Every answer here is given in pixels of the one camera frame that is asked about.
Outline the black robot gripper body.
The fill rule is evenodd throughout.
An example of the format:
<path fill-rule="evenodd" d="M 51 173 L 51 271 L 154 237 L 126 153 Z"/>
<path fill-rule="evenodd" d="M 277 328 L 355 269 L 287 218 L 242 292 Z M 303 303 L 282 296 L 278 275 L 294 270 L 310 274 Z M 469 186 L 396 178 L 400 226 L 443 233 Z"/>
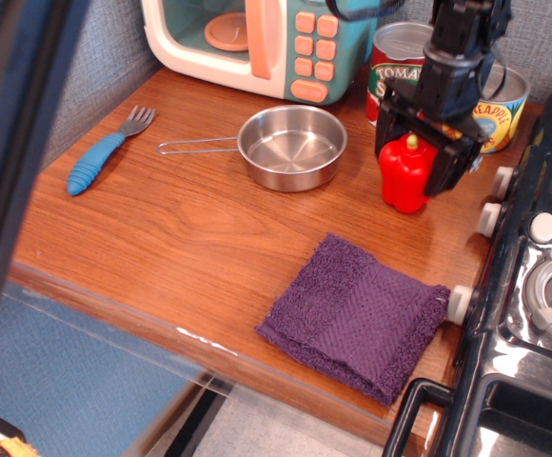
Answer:
<path fill-rule="evenodd" d="M 445 125 L 462 137 L 484 143 L 486 135 L 472 112 L 483 98 L 484 86 L 496 60 L 492 47 L 506 33 L 512 18 L 509 1 L 436 1 L 432 34 L 424 46 L 424 64 L 413 85 L 386 80 L 384 99 L 400 97 L 414 111 L 413 133 L 438 147 Z"/>

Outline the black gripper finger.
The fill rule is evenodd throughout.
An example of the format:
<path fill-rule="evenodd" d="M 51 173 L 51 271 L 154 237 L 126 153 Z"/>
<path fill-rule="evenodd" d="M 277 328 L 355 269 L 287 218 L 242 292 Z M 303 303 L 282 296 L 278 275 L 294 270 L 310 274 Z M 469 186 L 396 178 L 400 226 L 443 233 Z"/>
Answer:
<path fill-rule="evenodd" d="M 464 174 L 476 167 L 482 147 L 482 143 L 467 137 L 457 140 L 445 137 L 444 142 L 438 145 L 424 195 L 436 197 L 454 189 Z"/>
<path fill-rule="evenodd" d="M 400 139 L 412 131 L 409 126 L 412 107 L 400 97 L 384 99 L 378 111 L 375 135 L 375 155 L 380 156 L 382 149 L 389 143 Z"/>

